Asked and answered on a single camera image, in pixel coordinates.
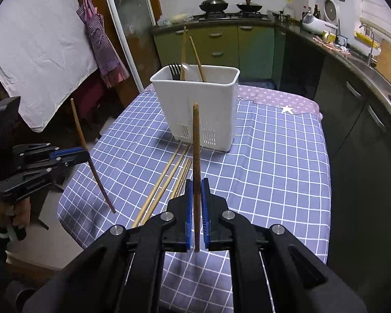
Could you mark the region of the person's left hand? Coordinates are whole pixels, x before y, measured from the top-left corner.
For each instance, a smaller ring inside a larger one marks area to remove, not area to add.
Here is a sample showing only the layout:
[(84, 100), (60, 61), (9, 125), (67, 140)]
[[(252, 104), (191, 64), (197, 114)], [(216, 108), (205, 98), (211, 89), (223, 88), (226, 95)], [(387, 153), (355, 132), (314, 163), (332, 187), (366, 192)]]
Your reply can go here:
[(7, 205), (0, 200), (0, 227), (12, 225), (26, 228), (30, 224), (31, 204), (30, 198), (20, 201), (14, 206)]

